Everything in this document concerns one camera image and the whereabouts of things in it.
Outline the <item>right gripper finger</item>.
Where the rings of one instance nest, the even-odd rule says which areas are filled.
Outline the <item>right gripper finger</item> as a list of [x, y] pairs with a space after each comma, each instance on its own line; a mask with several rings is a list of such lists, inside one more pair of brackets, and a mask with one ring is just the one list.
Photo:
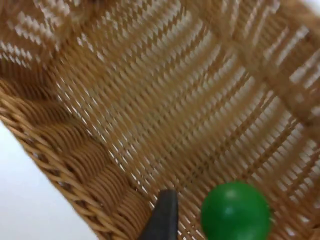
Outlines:
[[178, 197], [173, 189], [159, 192], [151, 217], [139, 235], [139, 240], [178, 239]]

